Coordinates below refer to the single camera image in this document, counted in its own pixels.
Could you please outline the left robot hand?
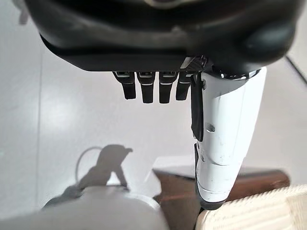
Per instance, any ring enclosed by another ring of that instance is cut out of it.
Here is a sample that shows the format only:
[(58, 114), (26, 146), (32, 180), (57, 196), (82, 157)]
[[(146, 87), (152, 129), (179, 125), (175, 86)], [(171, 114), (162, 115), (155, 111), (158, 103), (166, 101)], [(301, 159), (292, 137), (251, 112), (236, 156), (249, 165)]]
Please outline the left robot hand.
[(196, 192), (216, 210), (248, 152), (267, 65), (292, 46), (303, 0), (27, 0), (45, 46), (72, 65), (111, 71), (126, 99), (191, 95)]

